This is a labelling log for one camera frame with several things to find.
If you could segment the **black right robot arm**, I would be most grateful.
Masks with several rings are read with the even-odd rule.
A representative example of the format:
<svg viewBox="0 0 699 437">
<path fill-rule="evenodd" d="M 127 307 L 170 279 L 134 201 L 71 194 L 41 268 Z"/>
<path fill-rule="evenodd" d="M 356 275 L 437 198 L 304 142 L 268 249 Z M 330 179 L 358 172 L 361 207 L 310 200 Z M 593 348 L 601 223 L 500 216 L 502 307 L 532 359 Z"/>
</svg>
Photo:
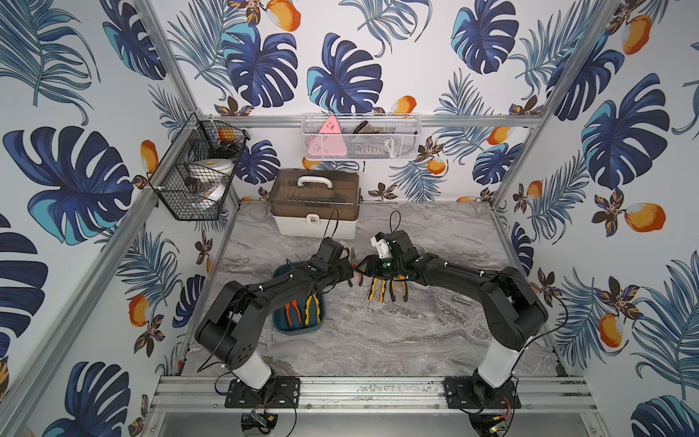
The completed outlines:
<svg viewBox="0 0 699 437">
<path fill-rule="evenodd" d="M 371 246 L 376 252 L 356 268 L 362 275 L 438 287 L 480 304 L 491 343 L 474 377 L 492 389 L 511 380 L 522 351 L 548 321 L 547 309 L 518 269 L 477 269 L 421 253 L 405 231 L 380 232 Z"/>
</svg>

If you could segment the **yellow black pliers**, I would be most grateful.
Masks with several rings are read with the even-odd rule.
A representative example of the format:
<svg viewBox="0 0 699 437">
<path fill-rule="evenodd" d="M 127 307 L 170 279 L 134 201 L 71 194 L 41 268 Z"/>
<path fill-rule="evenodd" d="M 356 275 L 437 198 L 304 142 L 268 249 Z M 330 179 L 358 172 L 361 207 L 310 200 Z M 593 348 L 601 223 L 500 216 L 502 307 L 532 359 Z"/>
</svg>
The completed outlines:
<svg viewBox="0 0 699 437">
<path fill-rule="evenodd" d="M 305 304 L 305 320 L 306 327 L 316 326 L 321 322 L 321 307 L 320 299 L 317 294 L 311 294 Z"/>
</svg>

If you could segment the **yellow combination pliers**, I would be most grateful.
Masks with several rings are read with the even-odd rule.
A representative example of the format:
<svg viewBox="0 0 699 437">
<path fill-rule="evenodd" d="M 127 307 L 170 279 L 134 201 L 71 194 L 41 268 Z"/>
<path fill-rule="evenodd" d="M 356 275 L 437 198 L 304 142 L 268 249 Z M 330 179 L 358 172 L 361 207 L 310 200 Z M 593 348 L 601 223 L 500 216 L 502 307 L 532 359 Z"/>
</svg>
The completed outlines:
<svg viewBox="0 0 699 437">
<path fill-rule="evenodd" d="M 376 300 L 377 302 L 384 303 L 388 284 L 389 282 L 387 282 L 387 280 L 372 279 L 369 287 L 368 300 Z"/>
</svg>

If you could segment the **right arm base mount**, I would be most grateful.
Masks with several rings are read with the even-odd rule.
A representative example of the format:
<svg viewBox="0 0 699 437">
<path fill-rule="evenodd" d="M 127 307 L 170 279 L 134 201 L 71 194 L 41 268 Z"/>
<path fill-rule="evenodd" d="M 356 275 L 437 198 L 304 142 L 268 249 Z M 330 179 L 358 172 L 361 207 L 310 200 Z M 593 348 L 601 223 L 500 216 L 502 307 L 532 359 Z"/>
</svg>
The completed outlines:
<svg viewBox="0 0 699 437">
<path fill-rule="evenodd" d="M 513 378 L 501 387 L 493 388 L 480 376 L 447 377 L 443 389 L 449 409 L 482 412 L 522 407 Z"/>
</svg>

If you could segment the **orange long-nose pliers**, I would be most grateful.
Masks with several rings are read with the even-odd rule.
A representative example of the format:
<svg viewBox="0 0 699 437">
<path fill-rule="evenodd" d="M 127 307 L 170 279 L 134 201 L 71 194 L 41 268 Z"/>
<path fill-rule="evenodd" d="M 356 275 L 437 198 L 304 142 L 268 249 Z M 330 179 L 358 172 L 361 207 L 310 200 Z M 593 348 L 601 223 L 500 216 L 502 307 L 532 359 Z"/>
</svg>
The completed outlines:
<svg viewBox="0 0 699 437">
<path fill-rule="evenodd" d="M 396 302 L 401 298 L 404 302 L 409 300 L 409 290 L 407 279 L 404 276 L 391 279 L 389 281 L 389 292 L 392 302 Z"/>
</svg>

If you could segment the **teal plastic storage tray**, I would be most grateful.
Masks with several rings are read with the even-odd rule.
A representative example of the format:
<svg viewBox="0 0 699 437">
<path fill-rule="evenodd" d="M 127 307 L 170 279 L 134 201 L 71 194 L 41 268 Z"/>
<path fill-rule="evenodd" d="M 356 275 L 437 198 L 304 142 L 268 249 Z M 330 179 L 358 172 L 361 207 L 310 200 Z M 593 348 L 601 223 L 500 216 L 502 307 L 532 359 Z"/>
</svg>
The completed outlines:
<svg viewBox="0 0 699 437">
<path fill-rule="evenodd" d="M 301 335 L 318 331 L 325 320 L 325 302 L 319 294 L 303 302 L 293 300 L 273 314 L 273 327 L 285 335 Z"/>
</svg>

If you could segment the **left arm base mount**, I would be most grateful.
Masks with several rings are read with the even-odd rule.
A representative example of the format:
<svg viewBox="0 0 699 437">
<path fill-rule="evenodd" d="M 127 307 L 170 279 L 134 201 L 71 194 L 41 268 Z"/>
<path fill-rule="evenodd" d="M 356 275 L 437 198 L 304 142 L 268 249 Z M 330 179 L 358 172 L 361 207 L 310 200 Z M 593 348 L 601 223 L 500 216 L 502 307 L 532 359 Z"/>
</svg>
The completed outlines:
<svg viewBox="0 0 699 437">
<path fill-rule="evenodd" d="M 227 409 L 297 409 L 300 403 L 301 380 L 296 377 L 272 377 L 261 389 L 252 389 L 235 379 L 226 393 Z"/>
</svg>

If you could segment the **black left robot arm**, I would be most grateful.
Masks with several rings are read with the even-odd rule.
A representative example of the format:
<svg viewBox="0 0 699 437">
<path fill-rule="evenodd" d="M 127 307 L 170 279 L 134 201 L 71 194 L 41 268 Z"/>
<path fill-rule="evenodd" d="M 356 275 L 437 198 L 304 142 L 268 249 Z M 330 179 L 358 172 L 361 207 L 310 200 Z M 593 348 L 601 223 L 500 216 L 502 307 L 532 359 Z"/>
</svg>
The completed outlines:
<svg viewBox="0 0 699 437">
<path fill-rule="evenodd" d="M 249 388 L 262 389 L 272 378 L 271 368 L 256 352 L 267 318 L 350 280 L 354 269 L 345 251 L 340 242 L 325 238 L 309 260 L 284 275 L 248 285 L 227 283 L 198 324 L 196 342 Z"/>
</svg>

